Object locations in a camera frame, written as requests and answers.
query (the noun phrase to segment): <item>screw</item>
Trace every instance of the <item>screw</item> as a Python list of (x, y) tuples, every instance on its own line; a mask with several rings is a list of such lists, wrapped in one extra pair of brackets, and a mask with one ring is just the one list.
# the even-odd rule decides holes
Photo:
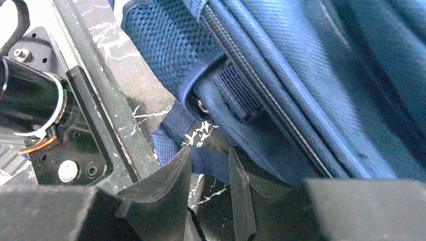
[(74, 180), (77, 175), (78, 166), (75, 161), (66, 160), (59, 166), (58, 176), (62, 182), (70, 182)]
[(31, 52), (28, 49), (17, 49), (14, 51), (14, 56), (19, 62), (25, 63), (30, 58)]

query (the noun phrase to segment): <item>blue backpack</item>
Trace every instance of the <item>blue backpack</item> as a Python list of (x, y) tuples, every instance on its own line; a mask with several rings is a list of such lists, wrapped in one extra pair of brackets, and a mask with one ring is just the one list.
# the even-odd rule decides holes
[[(426, 181), (426, 2), (110, 0), (176, 104), (151, 134), (165, 165), (213, 119), (261, 168)], [(192, 170), (229, 182), (226, 154)]]

